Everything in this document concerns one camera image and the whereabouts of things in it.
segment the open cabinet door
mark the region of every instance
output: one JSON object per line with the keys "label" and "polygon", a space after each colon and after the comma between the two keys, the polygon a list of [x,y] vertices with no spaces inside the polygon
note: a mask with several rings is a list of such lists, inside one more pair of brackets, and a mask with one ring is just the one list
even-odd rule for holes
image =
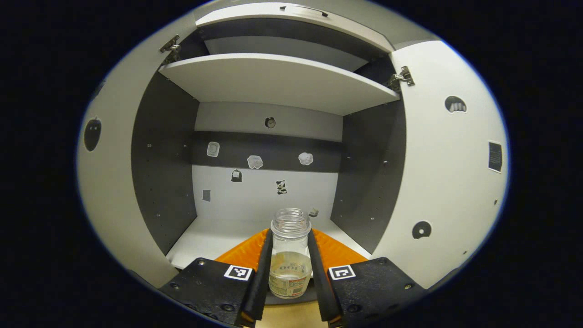
{"label": "open cabinet door", "polygon": [[448,45],[428,41],[390,56],[396,72],[407,66],[415,84],[400,82],[405,168],[372,258],[387,256],[429,288],[461,266],[493,227],[507,188],[507,135],[486,84]]}

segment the panda sticker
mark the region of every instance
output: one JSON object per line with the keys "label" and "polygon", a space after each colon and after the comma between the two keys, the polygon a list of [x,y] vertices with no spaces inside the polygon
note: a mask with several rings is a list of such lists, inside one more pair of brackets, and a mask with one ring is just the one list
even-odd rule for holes
{"label": "panda sticker", "polygon": [[278,186],[278,195],[287,194],[286,181],[285,180],[275,181],[275,184]]}

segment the black background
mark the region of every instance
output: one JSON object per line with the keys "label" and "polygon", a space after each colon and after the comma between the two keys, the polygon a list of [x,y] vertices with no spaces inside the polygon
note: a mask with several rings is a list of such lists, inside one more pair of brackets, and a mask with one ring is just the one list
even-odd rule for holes
{"label": "black background", "polygon": [[[3,151],[22,174],[21,231],[3,229],[7,327],[204,326],[138,284],[102,248],[76,194],[75,145],[93,89],[138,42],[194,1],[12,2],[2,10]],[[393,327],[574,327],[581,247],[575,201],[581,174],[579,1],[392,1],[484,77],[503,110],[511,189],[490,240],[449,284],[392,317]]]}

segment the screw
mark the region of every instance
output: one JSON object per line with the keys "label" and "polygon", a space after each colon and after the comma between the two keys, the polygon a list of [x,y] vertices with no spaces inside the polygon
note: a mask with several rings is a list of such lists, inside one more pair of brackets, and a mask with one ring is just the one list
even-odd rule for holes
{"label": "screw", "polygon": [[348,312],[351,312],[351,313],[355,313],[355,312],[358,312],[358,311],[360,311],[360,309],[361,309],[361,306],[360,306],[360,305],[358,305],[358,304],[351,304],[351,305],[348,307],[347,311],[348,311]]}
{"label": "screw", "polygon": [[220,308],[227,312],[232,312],[233,310],[235,310],[235,307],[230,304],[223,304],[220,306]]}

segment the square sticker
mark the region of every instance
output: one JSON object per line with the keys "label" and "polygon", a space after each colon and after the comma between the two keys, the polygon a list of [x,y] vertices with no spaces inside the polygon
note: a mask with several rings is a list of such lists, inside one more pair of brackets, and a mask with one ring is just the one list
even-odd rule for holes
{"label": "square sticker", "polygon": [[249,280],[249,277],[251,276],[251,270],[253,269],[231,265],[229,269],[227,269],[227,272],[225,272],[224,276],[237,280]]}
{"label": "square sticker", "polygon": [[331,268],[328,268],[328,271],[330,272],[330,277],[332,278],[332,280],[340,280],[340,279],[356,277],[356,275],[354,274],[354,271],[352,271],[352,267],[350,265],[331,267]]}

